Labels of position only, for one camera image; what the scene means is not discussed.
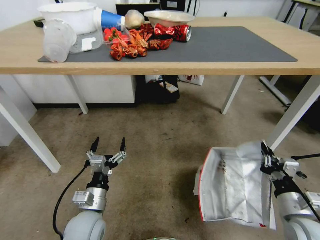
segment white plastic bowl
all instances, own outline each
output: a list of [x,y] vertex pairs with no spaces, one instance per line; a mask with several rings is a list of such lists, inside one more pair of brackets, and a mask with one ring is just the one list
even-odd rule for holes
[[172,27],[187,24],[194,19],[194,16],[182,11],[155,10],[144,13],[152,26],[160,23],[165,27]]
[[95,32],[94,9],[97,4],[90,2],[54,3],[38,8],[46,21],[58,19],[69,24],[76,34]]

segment table top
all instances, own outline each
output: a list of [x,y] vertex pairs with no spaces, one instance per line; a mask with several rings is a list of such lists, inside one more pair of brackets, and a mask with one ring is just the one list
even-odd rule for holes
[[191,26],[243,26],[295,57],[297,62],[44,63],[43,30],[26,22],[0,32],[0,74],[320,74],[320,37],[268,17],[198,17]]
[[315,7],[320,7],[320,2],[314,2],[311,0],[292,0],[292,2],[303,3],[303,4],[315,6]]

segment foil-lined bag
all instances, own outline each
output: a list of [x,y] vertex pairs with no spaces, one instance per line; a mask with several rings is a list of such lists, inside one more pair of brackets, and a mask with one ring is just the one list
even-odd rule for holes
[[202,220],[275,229],[271,181],[260,171],[262,161],[261,142],[211,148],[198,185]]

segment blue cup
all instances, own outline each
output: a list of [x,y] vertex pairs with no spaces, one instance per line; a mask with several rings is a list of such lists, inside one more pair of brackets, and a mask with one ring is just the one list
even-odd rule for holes
[[114,14],[101,8],[96,8],[94,13],[96,28],[112,28],[115,27],[121,31],[121,26],[124,26],[125,17]]

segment gray desk mat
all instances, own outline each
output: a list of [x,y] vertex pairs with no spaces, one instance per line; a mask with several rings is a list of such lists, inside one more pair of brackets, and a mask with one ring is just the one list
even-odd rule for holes
[[[69,54],[66,62],[114,62],[109,47]],[[41,57],[39,62],[49,62]],[[189,42],[122,62],[296,62],[297,59],[244,27],[193,27]]]

